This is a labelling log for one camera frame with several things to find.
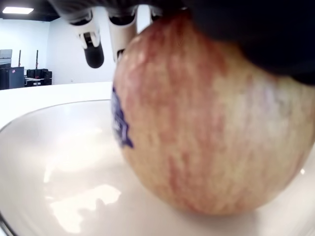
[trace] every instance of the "white wall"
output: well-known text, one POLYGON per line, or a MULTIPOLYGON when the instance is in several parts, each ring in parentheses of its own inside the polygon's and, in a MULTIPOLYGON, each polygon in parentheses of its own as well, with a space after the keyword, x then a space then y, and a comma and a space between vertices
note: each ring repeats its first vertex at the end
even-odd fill
MULTIPOLYGON (((104 8, 97 8, 97 20, 100 25, 101 42, 104 51, 104 64, 101 68, 90 68, 85 60, 84 51, 74 30, 63 19, 50 23, 47 51, 47 67, 53 71, 54 84, 112 81, 116 65, 113 61, 108 19, 104 8)), ((147 6, 138 11, 138 30, 150 23, 147 6)))
POLYGON ((49 22, 0 19, 0 49, 13 49, 12 67, 18 66, 22 50, 25 69, 35 69, 39 50, 38 68, 46 68, 48 32, 49 22))

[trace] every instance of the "produce label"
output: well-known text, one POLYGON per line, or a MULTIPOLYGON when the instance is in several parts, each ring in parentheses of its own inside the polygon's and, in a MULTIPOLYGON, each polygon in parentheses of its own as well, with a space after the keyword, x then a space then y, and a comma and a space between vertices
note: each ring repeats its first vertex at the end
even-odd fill
POLYGON ((129 131, 129 125, 125 121, 124 112, 121 108, 120 99, 116 94, 116 90, 113 87, 113 93, 112 93, 112 114, 113 114, 113 129, 115 138, 117 139, 120 147, 129 146, 130 148, 133 148, 133 143, 131 139, 128 137, 128 131, 129 131))

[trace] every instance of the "ceiling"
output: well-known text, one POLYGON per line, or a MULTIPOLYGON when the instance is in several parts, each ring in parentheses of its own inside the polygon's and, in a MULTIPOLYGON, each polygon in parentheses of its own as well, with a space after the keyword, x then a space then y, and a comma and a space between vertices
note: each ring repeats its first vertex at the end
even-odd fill
POLYGON ((59 18, 47 0, 0 0, 0 18, 15 20, 53 21, 59 18), (34 11, 29 15, 3 14, 7 6, 30 7, 34 11))

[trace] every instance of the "apple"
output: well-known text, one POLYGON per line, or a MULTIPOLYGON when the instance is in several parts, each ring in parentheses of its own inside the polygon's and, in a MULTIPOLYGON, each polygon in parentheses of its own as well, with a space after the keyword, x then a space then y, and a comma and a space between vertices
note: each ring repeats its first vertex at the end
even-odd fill
POLYGON ((315 89, 206 37, 187 12, 134 38, 116 70, 112 109, 143 185, 176 208, 210 215, 274 199, 315 141, 315 89))

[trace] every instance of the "ceiling light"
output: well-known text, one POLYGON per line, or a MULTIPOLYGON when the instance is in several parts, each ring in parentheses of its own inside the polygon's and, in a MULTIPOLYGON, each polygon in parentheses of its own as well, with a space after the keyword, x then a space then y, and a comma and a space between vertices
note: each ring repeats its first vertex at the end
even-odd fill
POLYGON ((34 8, 7 6, 3 10, 3 13, 6 13, 6 14, 30 14, 33 10, 34 10, 34 8))

